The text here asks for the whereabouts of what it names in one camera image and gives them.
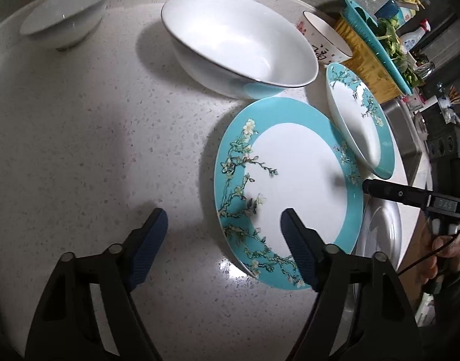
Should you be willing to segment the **person's right hand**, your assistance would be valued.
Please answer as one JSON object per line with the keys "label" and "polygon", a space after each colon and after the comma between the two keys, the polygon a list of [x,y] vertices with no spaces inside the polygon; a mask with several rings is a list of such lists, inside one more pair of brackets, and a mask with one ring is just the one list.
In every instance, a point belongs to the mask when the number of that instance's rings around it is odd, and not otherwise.
{"label": "person's right hand", "polygon": [[420,284],[426,284],[438,275],[438,263],[443,262],[446,274],[460,273],[460,234],[453,239],[452,236],[439,236],[441,221],[429,220],[421,232],[421,255],[436,251],[432,257],[425,259],[417,266],[417,279]]}

